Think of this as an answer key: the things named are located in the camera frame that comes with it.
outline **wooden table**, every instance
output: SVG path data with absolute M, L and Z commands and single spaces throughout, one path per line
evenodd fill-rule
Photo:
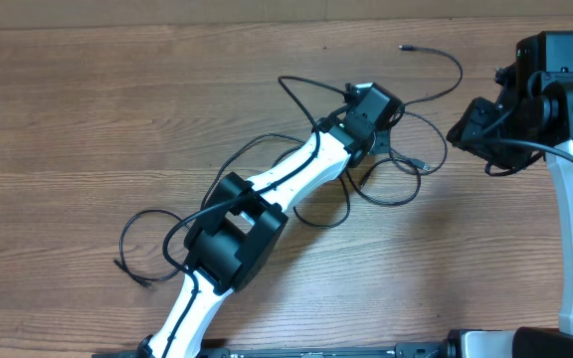
M 306 138 L 278 75 L 377 82 L 411 99 L 447 88 L 457 71 L 397 46 L 447 50 L 465 66 L 462 85 L 414 108 L 447 131 L 474 97 L 495 98 L 493 69 L 513 62 L 518 40 L 554 29 L 573 29 L 573 17 L 0 32 L 0 357 L 132 349 L 160 328 L 182 278 L 140 287 L 112 263 L 118 235 L 141 209 L 194 212 L 217 168 L 252 137 Z M 293 87 L 316 116 L 340 106 L 332 93 Z M 442 155 L 412 117 L 392 138 L 432 164 Z M 232 170 L 264 171 L 289 147 L 266 142 Z M 442 339 L 450 328 L 556 326 L 562 261 L 544 164 L 490 178 L 479 159 L 449 154 L 407 206 L 351 192 L 337 229 L 289 221 L 207 338 L 235 348 L 376 346 Z M 366 190 L 402 198 L 413 181 L 391 166 Z M 344 208 L 337 183 L 301 205 L 320 222 Z M 125 243 L 134 270 L 169 270 L 160 250 L 171 225 L 148 217 L 134 226 Z

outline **black plastic mount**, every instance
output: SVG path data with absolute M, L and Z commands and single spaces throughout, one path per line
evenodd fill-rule
M 390 347 L 374 348 L 301 348 L 253 351 L 231 351 L 228 358 L 440 358 L 441 342 L 404 342 Z M 223 358 L 208 355 L 202 358 Z
M 516 62 L 498 69 L 503 86 L 492 103 L 473 100 L 462 119 L 448 132 L 455 147 L 502 169 L 525 165 L 532 150 L 488 146 L 478 141 L 485 128 L 502 117 L 487 138 L 513 138 L 555 146 L 573 139 L 573 31 L 542 32 L 516 46 Z
M 387 153 L 391 117 L 403 105 L 401 99 L 377 84 L 370 87 L 347 85 L 351 107 L 343 119 L 322 118 L 318 125 L 331 134 L 351 154 L 348 166 L 356 167 L 366 154 Z
M 216 186 L 206 207 L 251 194 L 252 186 L 230 173 Z M 228 211 L 233 215 L 244 212 L 254 220 L 247 234 L 226 218 Z M 205 214 L 196 219 L 185 237 L 189 251 L 185 264 L 190 270 L 204 273 L 214 284 L 214 293 L 223 294 L 230 288 L 239 291 L 267 262 L 287 220 L 280 205 L 270 205 L 262 197 Z
M 521 327 L 512 341 L 512 358 L 573 358 L 573 335 L 556 329 Z

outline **cable plug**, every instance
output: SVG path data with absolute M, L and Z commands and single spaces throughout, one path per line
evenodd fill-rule
M 413 45 L 399 45 L 399 50 L 401 51 L 415 51 L 415 47 Z
M 362 180 L 359 181 L 359 190 L 364 189 L 364 185 L 366 185 L 366 182 L 370 178 L 370 173 L 371 173 L 371 170 L 369 170 L 366 174 L 364 174 L 364 176 L 362 177 Z
M 127 271 L 127 269 L 125 269 L 125 267 L 117 259 L 114 259 L 114 263 L 118 266 L 119 269 L 121 269 L 123 272 L 127 273 L 131 277 L 131 279 L 136 281 L 136 283 L 140 284 L 141 286 L 143 286 L 145 288 L 151 288 L 151 282 L 148 282 L 146 280 L 142 280 L 138 277 L 134 277 L 134 275 L 129 273 Z
M 415 158 L 409 158 L 409 160 L 415 167 L 417 167 L 417 169 L 421 169 L 421 170 L 425 170 L 425 171 L 430 170 L 430 165 L 424 161 L 421 161 L 421 160 L 415 159 Z

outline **black motor bracket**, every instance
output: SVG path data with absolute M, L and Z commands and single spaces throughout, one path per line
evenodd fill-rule
M 206 207 L 252 194 L 253 185 L 232 172 L 214 188 Z M 226 218 L 228 211 L 245 213 L 254 221 L 247 234 Z M 185 264 L 190 271 L 203 273 L 214 285 L 214 293 L 223 294 L 230 288 L 239 291 L 265 264 L 287 220 L 279 204 L 269 204 L 262 197 L 214 210 L 196 219 L 189 229 Z
M 348 166 L 356 167 L 367 154 L 388 153 L 391 119 L 403 110 L 403 101 L 377 85 L 346 85 L 350 108 L 343 118 L 330 115 L 318 122 L 351 154 Z
M 513 358 L 573 358 L 573 335 L 558 329 L 521 327 L 514 333 Z
M 541 32 L 520 41 L 516 62 L 497 69 L 496 102 L 478 97 L 448 132 L 455 147 L 502 169 L 524 167 L 531 149 L 487 145 L 510 138 L 548 146 L 573 140 L 573 31 Z

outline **black cable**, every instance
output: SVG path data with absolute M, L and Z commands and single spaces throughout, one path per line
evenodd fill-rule
M 178 332 L 178 328 L 180 328 L 180 323 L 182 323 L 182 321 L 185 319 L 185 317 L 187 316 L 187 313 L 191 309 L 192 304 L 194 304 L 194 301 L 196 300 L 198 293 L 200 293 L 200 290 L 198 287 L 198 278 L 196 278 L 196 275 L 194 274 L 194 272 L 190 271 L 189 269 L 187 269 L 185 267 L 178 268 L 178 269 L 180 271 L 182 271 L 183 273 L 187 274 L 189 276 L 189 278 L 191 278 L 191 281 L 194 283 L 194 288 L 191 290 L 191 296 L 189 297 L 189 300 L 187 301 L 187 305 L 185 306 L 185 309 L 183 309 L 183 312 L 180 314 L 180 317 L 178 317 L 176 324 L 174 324 L 174 328 L 171 330 L 171 333 L 169 333 L 169 337 L 167 337 L 167 344 L 165 345 L 165 350 L 163 351 L 163 355 L 161 356 L 161 358 L 167 357 L 167 353 L 169 352 L 169 348 L 171 348 L 172 342 L 174 341 L 174 339 L 176 339 L 176 332 Z
M 519 103 L 517 103 L 514 107 L 510 108 L 508 111 L 506 111 L 499 119 L 497 119 L 493 124 L 489 125 L 488 127 L 484 128 L 483 131 L 481 132 L 480 136 L 481 137 L 485 137 L 487 136 L 490 132 L 492 132 L 493 130 L 495 130 L 497 127 L 499 127 L 502 123 L 505 122 L 506 119 L 508 119 L 511 115 L 514 114 L 514 112 L 516 111 L 516 109 L 518 108 Z
M 276 159 L 276 161 L 274 162 L 274 164 L 272 164 L 272 168 L 276 167 L 276 165 L 278 165 L 278 163 L 280 163 L 287 155 L 298 151 L 300 148 L 302 148 L 301 145 L 297 146 L 297 147 L 293 147 L 291 149 L 287 149 L 284 153 L 280 154 L 280 156 L 278 157 L 278 159 Z
M 125 224 L 125 227 L 123 228 L 123 231 L 120 233 L 120 240 L 118 241 L 118 253 L 120 254 L 120 262 L 116 259 L 114 259 L 114 263 L 120 268 L 122 269 L 125 273 L 127 273 L 133 280 L 135 280 L 136 282 L 138 282 L 138 284 L 142 285 L 143 287 L 146 288 L 150 288 L 151 287 L 151 283 L 150 282 L 161 282 L 161 281 L 166 281 L 174 276 L 176 276 L 180 270 L 178 268 L 175 268 L 172 272 L 161 276 L 161 277 L 145 277 L 145 276 L 141 276 L 138 274 L 133 273 L 128 267 L 127 267 L 127 263 L 125 262 L 125 254 L 123 253 L 123 241 L 125 240 L 125 234 L 127 234 L 127 230 L 129 230 L 129 228 L 131 227 L 131 225 L 138 220 L 141 216 L 145 215 L 145 214 L 151 214 L 151 213 L 158 213 L 158 214 L 165 214 L 165 215 L 169 215 L 170 217 L 173 217 L 174 219 L 178 220 L 179 222 L 182 221 L 182 219 L 167 210 L 162 210 L 162 209 L 148 209 L 148 210 L 143 210 L 140 211 L 138 213 L 136 213 L 136 215 L 134 215 L 133 217 L 131 217 L 131 219 L 129 219 L 129 221 L 127 222 L 127 224 Z
M 297 147 L 293 147 L 290 149 L 287 149 L 284 153 L 280 154 L 280 156 L 278 157 L 278 159 L 276 159 L 276 161 L 274 162 L 274 164 L 271 166 L 272 168 L 276 167 L 276 165 L 278 165 L 278 163 L 280 163 L 287 155 L 299 150 L 301 148 L 301 146 L 297 146 Z M 303 218 L 298 212 L 297 209 L 295 207 L 293 207 L 293 213 L 295 214 L 295 216 L 297 217 L 298 220 L 300 220 L 303 224 L 308 225 L 312 228 L 316 228 L 316 229 L 332 229 L 332 228 L 336 228 L 340 225 L 342 225 L 346 219 L 348 219 L 348 216 L 350 215 L 350 196 L 348 195 L 348 189 L 346 188 L 346 183 L 344 183 L 344 180 L 340 176 L 338 177 L 339 182 L 342 184 L 342 189 L 344 190 L 344 198 L 346 199 L 346 214 L 344 214 L 344 217 L 341 218 L 338 222 L 333 223 L 333 224 L 316 224 L 313 222 L 310 222 L 309 220 Z
M 457 60 L 456 57 L 454 57 L 453 55 L 451 55 L 445 51 L 437 50 L 437 49 L 431 49 L 431 48 L 423 48 L 423 47 L 418 47 L 418 46 L 413 46 L 413 45 L 401 45 L 399 47 L 399 50 L 401 50 L 401 51 L 425 52 L 425 53 L 429 53 L 429 54 L 444 56 L 444 57 L 452 60 L 455 63 L 455 65 L 457 65 L 457 67 L 459 68 L 459 79 L 457 80 L 457 82 L 455 83 L 454 86 L 450 87 L 449 89 L 442 90 L 436 94 L 427 95 L 425 97 L 421 97 L 421 98 L 413 99 L 411 101 L 407 101 L 406 103 L 404 103 L 404 105 L 406 105 L 406 106 L 414 104 L 414 103 L 419 103 L 419 102 L 423 102 L 423 101 L 429 101 L 429 100 L 434 100 L 434 99 L 440 98 L 440 97 L 452 92 L 453 90 L 455 90 L 459 86 L 459 84 L 462 82 L 462 80 L 464 79 L 464 67 L 462 66 L 462 64 L 459 62 L 459 60 Z
M 529 167 L 530 165 L 536 163 L 540 158 L 542 158 L 542 157 L 543 157 L 543 154 L 544 154 L 543 152 L 540 152 L 540 151 L 539 151 L 539 152 L 536 153 L 535 155 L 531 156 L 523 166 L 521 166 L 521 167 L 519 167 L 519 168 L 508 169 L 508 170 L 505 170 L 505 171 L 502 171 L 502 172 L 498 172 L 498 173 L 492 173 L 492 172 L 491 172 L 491 168 L 492 168 L 493 164 L 492 164 L 491 162 L 488 162 L 488 163 L 485 165 L 485 169 L 484 169 L 483 171 L 485 172 L 485 174 L 487 174 L 487 175 L 489 175 L 489 176 L 494 176 L 494 177 L 509 176 L 509 175 L 512 175 L 512 174 L 516 174 L 516 173 L 518 173 L 518 172 L 521 171 L 521 170 L 527 169 L 527 167 Z
M 346 221 L 346 219 L 348 219 L 348 216 L 350 215 L 350 196 L 348 195 L 348 189 L 346 188 L 346 183 L 344 183 L 344 179 L 342 179 L 341 174 L 337 178 L 339 179 L 339 182 L 342 184 L 342 189 L 344 190 L 344 198 L 346 198 L 346 214 L 344 214 L 344 217 L 341 218 L 336 223 L 333 223 L 333 224 L 316 224 L 316 223 L 312 223 L 309 220 L 303 218 L 297 212 L 297 209 L 295 207 L 293 207 L 293 213 L 301 222 L 305 223 L 306 225 L 309 225 L 312 228 L 317 228 L 317 229 L 332 229 L 332 228 L 336 228 L 336 227 L 344 224 L 344 222 Z
M 436 167 L 430 169 L 430 170 L 422 170 L 419 171 L 419 175 L 431 175 L 433 173 L 435 173 L 436 171 L 438 171 L 439 169 L 442 168 L 442 166 L 444 166 L 444 163 L 446 163 L 446 159 L 448 159 L 448 141 L 446 140 L 446 137 L 444 136 L 444 134 L 441 132 L 441 130 L 439 130 L 439 128 L 432 122 L 430 121 L 428 118 L 426 118 L 425 116 L 415 113 L 415 112 L 410 112 L 407 111 L 406 114 L 410 114 L 414 117 L 417 117 L 423 121 L 425 121 L 428 125 L 430 125 L 433 129 L 435 129 L 435 131 L 437 132 L 437 134 L 439 135 L 440 139 L 442 140 L 442 142 L 444 143 L 444 156 L 442 157 L 442 161 L 439 163 L 439 165 L 437 165 Z M 396 150 L 395 148 L 393 148 L 392 144 L 390 146 L 390 150 L 397 155 L 400 158 L 406 159 L 406 160 L 412 160 L 412 158 L 400 153 L 398 150 Z M 401 166 L 397 161 L 393 160 L 393 164 L 395 164 L 395 166 L 403 171 L 406 174 L 411 174 L 414 175 L 415 173 L 413 171 L 410 171 L 406 168 L 404 168 L 403 166 Z
M 302 163 L 300 164 L 297 168 L 295 168 L 293 171 L 291 171 L 289 174 L 287 174 L 286 176 L 284 176 L 283 178 L 275 181 L 274 183 L 270 184 L 269 186 L 263 188 L 263 189 L 259 189 L 254 191 L 254 193 L 252 194 L 248 194 L 248 195 L 243 195 L 234 199 L 230 199 L 227 201 L 224 201 L 222 203 L 218 203 L 216 205 L 213 205 L 211 207 L 208 208 L 204 208 L 201 209 L 200 211 L 188 216 L 187 218 L 185 218 L 184 222 L 178 223 L 176 224 L 170 231 L 169 233 L 167 233 L 167 236 L 165 237 L 165 240 L 163 241 L 163 255 L 165 256 L 166 259 L 168 259 L 168 261 L 173 264 L 175 267 L 179 267 L 181 266 L 180 263 L 178 263 L 177 261 L 175 261 L 174 259 L 172 259 L 171 257 L 169 257 L 169 254 L 167 253 L 167 248 L 169 245 L 169 240 L 171 240 L 171 237 L 173 237 L 174 234 L 176 234 L 176 232 L 178 230 L 180 230 L 180 228 L 187 223 L 192 222 L 193 220 L 211 213 L 215 210 L 219 210 L 222 208 L 231 208 L 237 204 L 240 204 L 244 201 L 247 201 L 249 199 L 253 199 L 253 198 L 257 198 L 259 196 L 261 196 L 262 194 L 267 193 L 270 190 L 274 190 L 275 188 L 277 188 L 279 185 L 283 184 L 285 181 L 287 181 L 288 179 L 292 178 L 293 176 L 295 176 L 297 173 L 299 173 L 300 171 L 302 171 L 306 166 L 308 166 L 308 164 L 310 164 L 310 162 L 313 161 L 313 159 L 317 156 L 317 153 L 319 152 L 319 145 L 320 145 L 320 136 L 319 136 L 319 128 L 317 127 L 317 124 L 315 123 L 315 120 L 313 119 L 313 116 L 310 114 L 310 112 L 308 112 L 308 110 L 306 109 L 306 107 L 304 106 L 304 104 L 302 104 L 302 102 L 299 100 L 299 98 L 297 98 L 297 96 L 287 87 L 287 85 L 285 85 L 284 80 L 293 80 L 293 81 L 302 81 L 302 82 L 307 82 L 307 83 L 311 83 L 312 80 L 305 80 L 305 79 L 301 79 L 298 77 L 292 77 L 292 76 L 280 76 L 278 78 L 278 83 L 282 86 L 282 88 L 286 91 L 286 93 L 291 97 L 291 99 L 293 99 L 293 101 L 295 102 L 295 104 L 297 104 L 297 106 L 302 110 L 302 112 L 304 112 L 304 115 L 306 116 L 306 118 L 308 119 L 308 121 L 310 122 L 310 124 L 313 127 L 313 132 L 315 133 L 315 148 L 313 149 L 313 151 L 311 152 L 311 155 Z M 316 84 L 317 86 L 326 88 L 326 86 L 324 84 Z
M 421 189 L 421 186 L 422 186 L 422 176 L 419 175 L 419 169 L 417 169 L 417 167 L 415 165 L 413 165 L 413 163 L 410 160 L 397 159 L 397 158 L 390 157 L 390 158 L 385 158 L 385 159 L 378 161 L 377 163 L 373 164 L 373 166 L 371 166 L 370 169 L 368 169 L 366 174 L 364 174 L 364 176 L 362 177 L 362 179 L 360 181 L 360 186 L 363 187 L 366 184 L 366 181 L 368 181 L 368 178 L 370 178 L 370 174 L 372 173 L 372 171 L 375 168 L 377 168 L 380 164 L 383 164 L 383 163 L 386 163 L 389 161 L 400 161 L 400 162 L 406 163 L 406 164 L 410 165 L 415 170 L 415 175 L 417 176 L 417 187 L 415 188 L 415 192 L 410 197 L 408 197 L 404 200 L 399 200 L 399 201 L 386 201 L 386 200 L 381 200 L 381 199 L 375 199 L 375 198 L 365 194 L 364 192 L 362 192 L 361 189 L 358 188 L 357 185 L 355 185 L 355 182 L 353 181 L 353 178 L 350 176 L 350 173 L 348 172 L 348 170 L 346 170 L 346 176 L 348 177 L 348 181 L 352 185 L 355 192 L 357 194 L 359 194 L 359 196 L 361 196 L 362 198 L 364 198 L 366 201 L 368 201 L 370 203 L 381 205 L 381 206 L 400 206 L 400 205 L 408 204 L 411 201 L 413 201 L 413 199 L 415 199 L 415 197 L 417 197 L 417 194 L 419 194 L 419 190 Z
M 211 194 L 211 191 L 214 190 L 214 188 L 216 187 L 216 184 L 218 184 L 220 177 L 223 175 L 223 173 L 225 172 L 227 167 L 231 163 L 233 163 L 234 160 L 238 159 L 247 150 L 249 150 L 249 148 L 251 148 L 252 145 L 254 145 L 256 142 L 258 142 L 259 140 L 264 139 L 266 137 L 276 137 L 276 138 L 288 139 L 288 140 L 292 140 L 292 141 L 300 143 L 300 144 L 304 144 L 304 141 L 301 139 L 298 139 L 298 138 L 295 138 L 295 137 L 292 137 L 289 135 L 278 134 L 278 133 L 267 133 L 267 134 L 259 135 L 259 136 L 255 137 L 254 139 L 250 140 L 249 143 L 245 144 L 242 148 L 240 148 L 234 155 L 232 155 L 225 162 L 225 164 L 223 164 L 222 167 L 220 167 L 220 170 L 218 170 L 218 174 L 216 174 L 216 179 L 214 179 L 213 183 L 211 184 L 211 186 L 207 190 L 207 193 L 205 193 L 205 196 L 203 197 L 203 201 L 200 204 L 201 209 L 205 208 L 205 203 L 207 202 L 207 198 L 209 198 L 209 194 Z
M 552 155 L 556 155 L 559 156 L 571 163 L 573 163 L 573 155 L 556 149 L 556 148 L 552 148 L 550 146 L 547 145 L 543 145 L 543 144 L 539 144 L 539 143 L 535 143 L 535 142 L 529 142 L 529 141 L 525 141 L 525 140 L 517 140 L 517 139 L 489 139 L 489 138 L 483 138 L 483 139 L 479 139 L 476 140 L 474 139 L 473 141 L 481 141 L 483 143 L 486 144 L 500 144 L 500 145 L 507 145 L 507 146 L 515 146 L 515 147 L 520 147 L 520 148 L 527 148 L 527 149 L 533 149 L 533 150 L 539 150 L 539 151 L 543 151 Z
M 278 78 L 278 82 L 281 81 L 280 79 L 302 82 L 305 84 L 309 84 L 309 85 L 317 86 L 319 88 L 323 88 L 325 90 L 332 90 L 332 91 L 337 92 L 341 95 L 347 95 L 346 91 L 344 91 L 344 90 L 335 88 L 335 87 L 327 85 L 327 84 L 323 84 L 323 83 L 315 81 L 315 80 L 309 80 L 309 79 L 305 79 L 305 78 L 301 78 L 301 77 L 297 77 L 297 76 L 280 76 Z M 293 99 L 293 100 L 296 99 L 296 97 L 293 97 L 292 92 L 290 92 L 290 90 L 285 87 L 284 83 L 280 83 L 280 85 L 283 87 L 283 89 L 286 90 L 286 93 L 289 93 L 291 99 Z
M 337 117 L 342 113 L 345 113 L 349 108 L 351 108 L 350 104 L 343 105 L 342 107 L 334 110 L 333 112 L 328 114 L 328 118 Z

